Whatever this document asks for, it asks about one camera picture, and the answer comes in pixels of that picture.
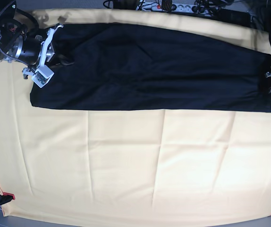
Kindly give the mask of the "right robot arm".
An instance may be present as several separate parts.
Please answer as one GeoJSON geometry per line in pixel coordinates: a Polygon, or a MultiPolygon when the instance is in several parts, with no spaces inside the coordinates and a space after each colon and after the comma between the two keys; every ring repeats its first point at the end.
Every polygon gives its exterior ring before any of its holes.
{"type": "Polygon", "coordinates": [[[56,55],[52,40],[59,28],[63,25],[40,29],[32,15],[17,8],[15,0],[0,0],[0,62],[24,64],[23,77],[44,87],[54,75],[47,64],[56,55]]]}

